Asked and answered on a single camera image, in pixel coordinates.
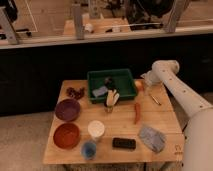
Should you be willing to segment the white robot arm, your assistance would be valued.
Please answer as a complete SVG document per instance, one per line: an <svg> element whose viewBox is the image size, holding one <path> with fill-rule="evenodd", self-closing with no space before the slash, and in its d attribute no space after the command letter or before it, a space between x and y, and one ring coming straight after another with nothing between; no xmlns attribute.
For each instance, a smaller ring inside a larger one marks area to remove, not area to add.
<svg viewBox="0 0 213 171"><path fill-rule="evenodd" d="M213 104L176 76L179 69L176 60L157 60L141 77L148 86L162 82L189 117L181 171L213 171Z"/></svg>

